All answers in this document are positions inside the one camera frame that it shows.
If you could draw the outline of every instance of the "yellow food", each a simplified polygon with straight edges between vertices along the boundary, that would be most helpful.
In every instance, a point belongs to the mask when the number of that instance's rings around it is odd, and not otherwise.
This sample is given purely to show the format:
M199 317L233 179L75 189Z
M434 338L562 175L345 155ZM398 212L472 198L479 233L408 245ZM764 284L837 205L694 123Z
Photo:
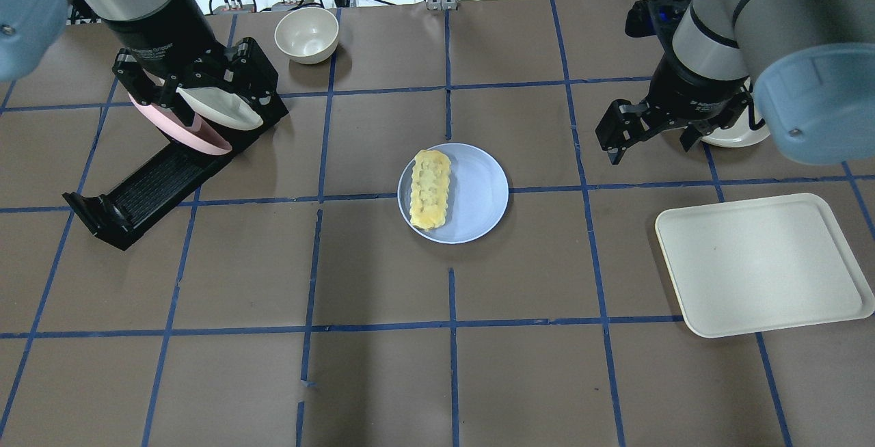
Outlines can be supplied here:
M443 226L450 195L450 158L437 150L422 150L413 160L410 223L423 230Z

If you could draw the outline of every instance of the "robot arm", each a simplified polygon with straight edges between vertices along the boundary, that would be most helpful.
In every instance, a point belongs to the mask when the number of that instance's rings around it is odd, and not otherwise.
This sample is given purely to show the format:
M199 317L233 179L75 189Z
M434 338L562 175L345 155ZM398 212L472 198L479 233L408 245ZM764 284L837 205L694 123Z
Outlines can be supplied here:
M0 81L31 73L64 32L72 0L0 0Z
M875 0L650 0L626 33L659 36L647 98L616 100L596 132L610 161L667 129L690 149L738 119L753 81L779 150L800 163L875 154Z

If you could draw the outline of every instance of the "black plastic stand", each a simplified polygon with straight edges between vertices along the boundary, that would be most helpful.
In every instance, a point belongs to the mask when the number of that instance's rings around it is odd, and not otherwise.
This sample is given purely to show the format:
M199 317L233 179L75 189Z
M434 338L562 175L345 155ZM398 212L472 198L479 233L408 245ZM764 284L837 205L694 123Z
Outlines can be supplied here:
M64 199L93 235L125 250L288 113L278 96L268 108L269 116L262 117L265 123L258 129L237 131L213 124L234 148L228 154L213 157L173 141L109 194L86 198L65 192Z
M258 43L246 37L225 52L206 51L179 75L169 75L162 86L144 74L127 49L122 49L113 67L128 93L143 105L163 104L183 123L191 125L193 111L176 93L177 86L213 86L234 93L262 118L262 126L250 131L211 126L231 144L231 151L214 157L173 141L128 176L109 194L86 198L76 192L63 197L82 223L98 239L122 250L143 237L151 226L195 191L206 179L229 164L232 158L288 114L276 93L278 74ZM222 79L230 71L230 80Z

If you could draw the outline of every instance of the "white bowl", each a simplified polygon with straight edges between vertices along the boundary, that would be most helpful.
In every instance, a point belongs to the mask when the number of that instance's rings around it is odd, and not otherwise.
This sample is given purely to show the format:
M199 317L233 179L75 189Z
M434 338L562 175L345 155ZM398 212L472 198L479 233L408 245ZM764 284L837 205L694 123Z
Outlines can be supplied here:
M191 110L222 126L250 131L265 123L252 107L234 93L213 86L178 88L177 92Z
M723 148L743 148L755 145L763 139L768 138L768 126L763 126L756 131L752 131L749 126L750 120L747 117L747 109L744 109L741 116L735 122L735 126L729 129L716 129L710 135L702 138L702 141L715 147ZM762 117L759 116L759 111L756 107L753 108L754 120L759 122Z
M481 238L498 225L507 209L507 176L487 152L465 143L444 143L435 149L450 158L450 195L446 223L433 230L410 223L410 174L413 160L398 180L398 208L407 225L429 241L463 244Z
M323 8L301 8L276 24L276 47L300 64L325 61L337 49L340 25L334 13Z

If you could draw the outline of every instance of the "white tray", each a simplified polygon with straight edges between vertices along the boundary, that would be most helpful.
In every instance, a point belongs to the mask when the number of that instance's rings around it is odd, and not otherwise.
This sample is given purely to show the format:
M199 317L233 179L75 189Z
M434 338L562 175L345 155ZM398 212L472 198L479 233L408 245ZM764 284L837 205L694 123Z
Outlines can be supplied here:
M398 208L407 225L429 241L463 244L486 235L507 209L507 176L487 152L465 143L444 143L435 149L450 157L450 194L446 223L422 230L410 223L410 174L413 160L398 180Z
M663 211L656 235L684 322L704 338L875 311L872 289L817 195Z

